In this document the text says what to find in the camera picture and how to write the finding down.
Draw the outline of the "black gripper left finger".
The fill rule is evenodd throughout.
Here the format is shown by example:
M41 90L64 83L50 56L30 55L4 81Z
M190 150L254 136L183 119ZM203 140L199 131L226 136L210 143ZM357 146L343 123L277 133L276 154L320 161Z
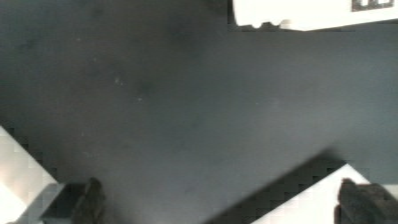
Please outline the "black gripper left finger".
M103 224L105 193L96 178L85 183L68 183L50 204L41 221L45 224Z

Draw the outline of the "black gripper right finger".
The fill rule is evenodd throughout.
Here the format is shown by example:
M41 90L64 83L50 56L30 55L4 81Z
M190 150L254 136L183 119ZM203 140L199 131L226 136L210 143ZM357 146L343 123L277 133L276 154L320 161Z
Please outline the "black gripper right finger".
M380 184L343 179L334 224L398 224L398 199Z

